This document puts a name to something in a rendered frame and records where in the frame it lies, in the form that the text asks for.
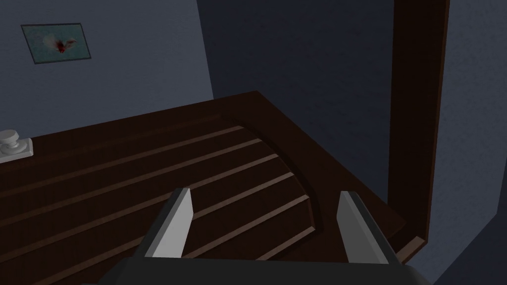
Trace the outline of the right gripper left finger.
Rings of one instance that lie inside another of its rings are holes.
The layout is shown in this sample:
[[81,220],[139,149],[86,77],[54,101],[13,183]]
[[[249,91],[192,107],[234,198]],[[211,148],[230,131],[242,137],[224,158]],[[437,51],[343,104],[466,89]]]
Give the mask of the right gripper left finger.
[[133,257],[181,258],[193,216],[190,189],[175,189]]

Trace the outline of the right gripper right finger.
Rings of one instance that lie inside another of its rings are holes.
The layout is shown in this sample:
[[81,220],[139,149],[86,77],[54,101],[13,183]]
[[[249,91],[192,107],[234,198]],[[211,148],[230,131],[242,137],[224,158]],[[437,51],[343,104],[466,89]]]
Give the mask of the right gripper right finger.
[[336,220],[348,262],[401,264],[396,253],[356,192],[340,192]]

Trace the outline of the dark brown wooden door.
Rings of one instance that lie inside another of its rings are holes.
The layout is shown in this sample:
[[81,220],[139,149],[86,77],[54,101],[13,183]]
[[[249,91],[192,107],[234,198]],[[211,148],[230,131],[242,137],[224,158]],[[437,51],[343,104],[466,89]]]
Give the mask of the dark brown wooden door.
[[356,191],[385,237],[405,220],[257,92],[33,139],[0,165],[0,285],[96,283],[132,256],[176,188],[185,258],[345,262]]

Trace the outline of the white door knob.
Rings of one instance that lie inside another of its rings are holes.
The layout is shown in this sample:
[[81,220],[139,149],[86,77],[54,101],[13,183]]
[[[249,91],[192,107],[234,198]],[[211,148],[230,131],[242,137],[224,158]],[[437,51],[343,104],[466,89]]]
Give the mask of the white door knob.
[[0,164],[34,155],[30,138],[19,139],[16,130],[0,131]]

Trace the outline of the framed picture with red bird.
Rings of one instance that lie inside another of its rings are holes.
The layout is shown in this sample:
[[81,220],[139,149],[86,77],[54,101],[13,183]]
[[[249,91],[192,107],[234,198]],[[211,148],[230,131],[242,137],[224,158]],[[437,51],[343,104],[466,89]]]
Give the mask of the framed picture with red bird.
[[91,59],[81,23],[25,24],[21,29],[34,64]]

